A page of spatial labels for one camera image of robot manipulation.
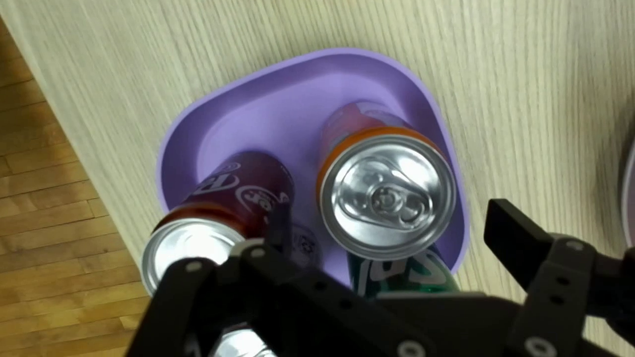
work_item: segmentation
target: can rim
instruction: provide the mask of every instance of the can rim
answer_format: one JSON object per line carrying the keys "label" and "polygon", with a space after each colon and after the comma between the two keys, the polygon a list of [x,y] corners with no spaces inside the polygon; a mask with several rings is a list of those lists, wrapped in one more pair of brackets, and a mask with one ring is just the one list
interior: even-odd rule
{"label": "can rim", "polygon": [[178,219],[178,221],[172,221],[172,223],[166,223],[162,227],[159,227],[145,251],[143,251],[143,259],[141,259],[141,282],[143,282],[143,288],[153,296],[159,288],[159,282],[161,282],[161,276],[157,274],[157,266],[155,266],[155,257],[157,257],[157,251],[159,247],[168,241],[168,237],[184,227],[190,227],[190,225],[202,225],[206,229],[210,229],[210,233],[216,233],[214,239],[222,241],[224,245],[228,247],[236,247],[240,243],[244,243],[246,239],[234,231],[232,227],[228,225],[222,225],[218,221],[204,221],[204,219]]}
{"label": "can rim", "polygon": [[[401,128],[381,128],[381,130],[367,130],[361,134],[355,134],[347,138],[341,145],[337,145],[331,155],[323,161],[321,173],[319,173],[319,191],[317,191],[317,207],[321,221],[331,235],[331,239],[345,249],[347,253],[369,259],[369,261],[403,261],[413,255],[418,255],[420,251],[432,247],[442,233],[448,229],[452,213],[456,209],[456,181],[452,175],[452,169],[444,161],[444,157],[430,145],[426,138],[420,134],[411,134],[409,130]],[[434,223],[434,231],[422,235],[420,239],[413,239],[399,247],[369,247],[365,243],[359,243],[355,237],[347,235],[341,225],[337,223],[331,205],[329,195],[335,187],[335,175],[343,169],[343,165],[353,157],[363,153],[365,149],[371,149],[375,145],[405,145],[418,155],[422,155],[426,161],[434,163],[434,169],[440,171],[440,177],[448,181],[448,193],[446,193],[446,207],[442,211],[442,219]]]}

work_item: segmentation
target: aluminum can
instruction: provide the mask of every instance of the aluminum can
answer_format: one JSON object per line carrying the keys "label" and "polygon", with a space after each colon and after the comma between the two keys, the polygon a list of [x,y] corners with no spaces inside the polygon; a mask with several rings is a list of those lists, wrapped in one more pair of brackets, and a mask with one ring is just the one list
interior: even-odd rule
{"label": "aluminum can", "polygon": [[153,231],[141,263],[147,292],[176,261],[224,264],[236,245],[264,237],[270,213],[291,195],[291,177],[276,157],[242,151],[226,159]]}
{"label": "aluminum can", "polygon": [[351,255],[403,261],[448,227],[456,183],[446,159],[383,106],[345,106],[325,122],[319,145],[319,215]]}
{"label": "aluminum can", "polygon": [[432,251],[395,263],[349,257],[349,268],[361,298],[458,292],[450,270]]}

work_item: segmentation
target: purple tray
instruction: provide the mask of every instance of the purple tray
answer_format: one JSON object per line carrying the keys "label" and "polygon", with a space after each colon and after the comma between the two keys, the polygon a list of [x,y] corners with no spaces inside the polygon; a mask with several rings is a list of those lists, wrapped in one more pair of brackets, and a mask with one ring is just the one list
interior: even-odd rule
{"label": "purple tray", "polygon": [[621,225],[627,247],[635,247],[635,145],[629,149],[621,177]]}
{"label": "purple tray", "polygon": [[327,237],[315,207],[315,147],[321,124],[341,106],[359,100],[383,104],[450,159],[458,205],[434,247],[446,266],[456,270],[466,251],[466,203],[438,110],[411,72],[365,50],[337,48],[291,58],[192,104],[170,126],[159,153],[161,207],[168,211],[178,205],[236,151],[274,153],[293,177],[293,225],[313,233],[325,272],[347,284],[345,253]]}

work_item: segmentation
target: wooden floor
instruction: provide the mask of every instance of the wooden floor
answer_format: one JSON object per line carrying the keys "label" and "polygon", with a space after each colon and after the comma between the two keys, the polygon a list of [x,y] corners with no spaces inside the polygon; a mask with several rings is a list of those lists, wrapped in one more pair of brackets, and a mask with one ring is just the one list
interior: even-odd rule
{"label": "wooden floor", "polygon": [[147,302],[0,21],[0,356],[123,356]]}

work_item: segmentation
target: can top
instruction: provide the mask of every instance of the can top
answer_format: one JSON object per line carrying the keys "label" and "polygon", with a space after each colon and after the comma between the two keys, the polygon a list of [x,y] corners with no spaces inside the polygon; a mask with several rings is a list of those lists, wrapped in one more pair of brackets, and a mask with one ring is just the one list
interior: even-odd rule
{"label": "can top", "polygon": [[224,332],[220,338],[220,344],[214,348],[214,357],[234,357],[234,356],[244,356],[244,357],[274,357],[272,350],[260,340],[260,336],[250,330],[234,330],[234,332]]}
{"label": "can top", "polygon": [[159,227],[143,253],[141,278],[153,294],[164,270],[184,259],[208,259],[224,264],[232,249],[244,239],[234,229],[202,219],[178,219]]}
{"label": "can top", "polygon": [[456,185],[422,140],[373,136],[341,151],[323,175],[319,211],[337,245],[369,261],[413,257],[444,233]]}

